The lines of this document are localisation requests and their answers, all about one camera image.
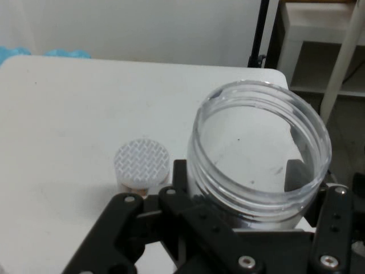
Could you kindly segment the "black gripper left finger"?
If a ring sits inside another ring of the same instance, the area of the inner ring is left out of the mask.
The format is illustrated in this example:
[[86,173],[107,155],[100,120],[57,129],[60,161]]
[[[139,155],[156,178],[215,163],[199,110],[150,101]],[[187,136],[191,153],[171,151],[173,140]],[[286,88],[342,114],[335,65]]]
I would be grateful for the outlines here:
[[177,273],[264,273],[253,247],[188,197],[186,168],[176,160],[172,184],[156,195],[115,195],[64,272],[136,273],[145,246],[159,241]]

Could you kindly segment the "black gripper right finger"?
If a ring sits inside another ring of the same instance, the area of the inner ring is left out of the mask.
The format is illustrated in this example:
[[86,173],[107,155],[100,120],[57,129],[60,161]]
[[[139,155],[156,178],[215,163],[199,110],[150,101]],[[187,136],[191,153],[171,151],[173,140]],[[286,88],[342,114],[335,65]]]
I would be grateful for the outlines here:
[[305,219],[315,228],[285,238],[285,273],[364,273],[364,257],[353,251],[364,241],[364,176],[355,187],[321,183]]

